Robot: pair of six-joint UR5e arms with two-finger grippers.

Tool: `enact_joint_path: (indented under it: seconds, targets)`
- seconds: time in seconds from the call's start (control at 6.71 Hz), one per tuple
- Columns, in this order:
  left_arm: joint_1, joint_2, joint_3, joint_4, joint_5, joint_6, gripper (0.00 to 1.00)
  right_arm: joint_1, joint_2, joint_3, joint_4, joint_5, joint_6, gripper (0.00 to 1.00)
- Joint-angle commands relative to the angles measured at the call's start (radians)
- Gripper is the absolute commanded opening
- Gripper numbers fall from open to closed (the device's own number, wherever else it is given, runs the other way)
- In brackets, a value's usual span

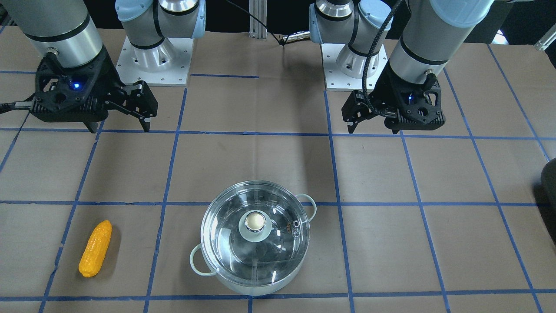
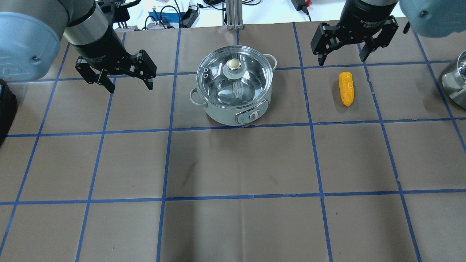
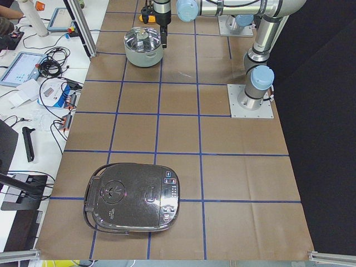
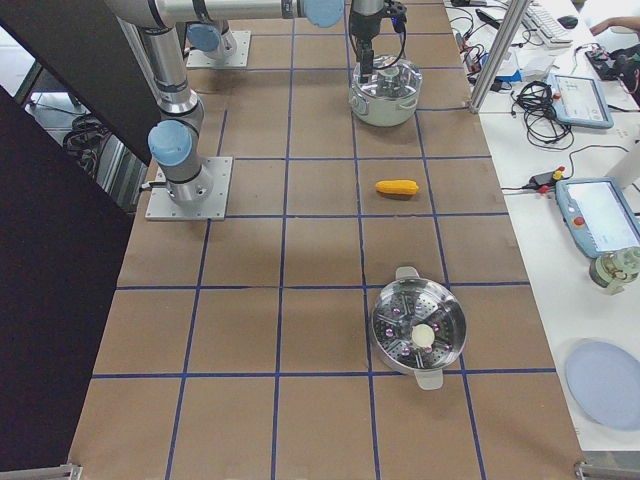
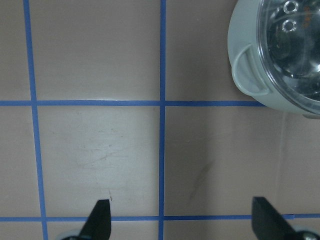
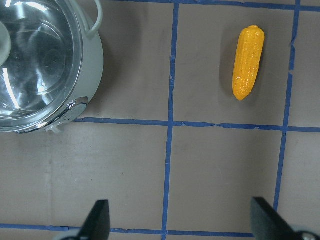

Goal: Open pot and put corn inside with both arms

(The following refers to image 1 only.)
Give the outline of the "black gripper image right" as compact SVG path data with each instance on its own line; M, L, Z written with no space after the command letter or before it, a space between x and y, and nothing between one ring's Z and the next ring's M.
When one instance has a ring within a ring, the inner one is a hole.
M371 112L384 117L384 125L398 135L401 130L433 131L446 123L441 107L441 87L431 70L423 83L410 83L399 77L391 65L382 71L375 89L368 95ZM364 93L353 90L341 109L348 133L370 119Z

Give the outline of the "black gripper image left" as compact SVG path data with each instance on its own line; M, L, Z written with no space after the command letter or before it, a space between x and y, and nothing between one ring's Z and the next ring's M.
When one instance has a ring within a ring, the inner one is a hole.
M144 132L157 116L158 101L147 82L125 86L105 47L91 61L63 67L61 52L47 48L37 70L30 113L41 121L82 122L90 133L98 133L100 121L110 110L135 117Z

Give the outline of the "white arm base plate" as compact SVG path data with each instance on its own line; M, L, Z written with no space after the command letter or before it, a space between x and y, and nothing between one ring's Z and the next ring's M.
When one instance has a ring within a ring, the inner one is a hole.
M192 38L165 38L141 49L126 38L116 63L119 77L127 85L143 80L151 87L186 87L194 44Z
M363 70L366 57L356 55L346 44L322 44L321 54L328 91L363 89ZM387 60L387 52L384 46L381 46L379 53L370 59L367 70L368 91L374 90Z

